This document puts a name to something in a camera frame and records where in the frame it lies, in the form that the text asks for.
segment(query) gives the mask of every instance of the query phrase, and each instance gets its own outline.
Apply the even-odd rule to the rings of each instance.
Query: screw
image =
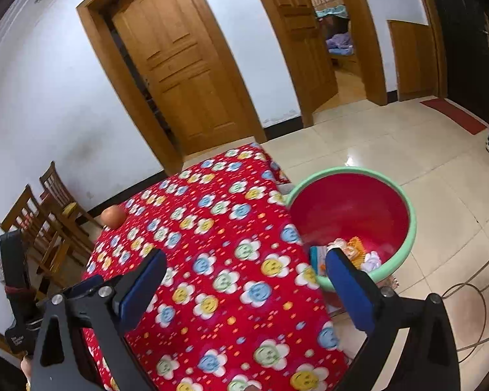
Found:
[[[112,288],[111,287],[102,287],[98,291],[98,295],[102,298],[108,297],[111,294],[112,294]]]
[[[58,305],[64,300],[64,297],[61,294],[56,294],[52,299],[52,304]]]
[[[435,304],[440,304],[442,302],[442,297],[438,294],[429,294],[429,299]]]
[[[380,293],[383,297],[392,297],[395,295],[395,291],[393,291],[393,289],[390,287],[382,287],[380,289]]]

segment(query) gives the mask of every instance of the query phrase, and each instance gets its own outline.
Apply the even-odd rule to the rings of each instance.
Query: flower pattern tablecloth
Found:
[[[123,204],[84,278],[112,278],[163,249],[168,269],[126,340],[160,391],[324,391],[347,369],[314,271],[258,144],[229,150]],[[117,389],[91,330],[89,351]]]

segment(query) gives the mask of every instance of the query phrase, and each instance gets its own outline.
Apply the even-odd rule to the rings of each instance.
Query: plastic basin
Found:
[[[287,207],[307,249],[358,236],[366,252],[376,250],[382,265],[369,273],[374,282],[394,273],[415,241],[417,220],[409,198],[373,170],[345,166],[315,173],[293,189]],[[335,291],[327,277],[317,276],[317,282]]]

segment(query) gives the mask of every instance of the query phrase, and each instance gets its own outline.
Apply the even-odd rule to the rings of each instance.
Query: red floor mat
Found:
[[[443,98],[433,98],[432,100],[420,101],[420,103],[445,114],[473,135],[487,128],[482,122],[467,114],[462,109],[448,103]]]

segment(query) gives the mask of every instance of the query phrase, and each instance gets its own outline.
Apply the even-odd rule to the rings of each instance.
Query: chair backrest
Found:
[[[47,172],[40,176],[40,184],[46,192],[51,194],[61,207],[66,207],[69,203],[76,201],[61,181],[54,161],[51,162]]]
[[[52,240],[51,225],[52,220],[41,210],[31,187],[26,185],[22,195],[0,223],[0,228],[4,232],[21,230],[24,242],[45,254]]]

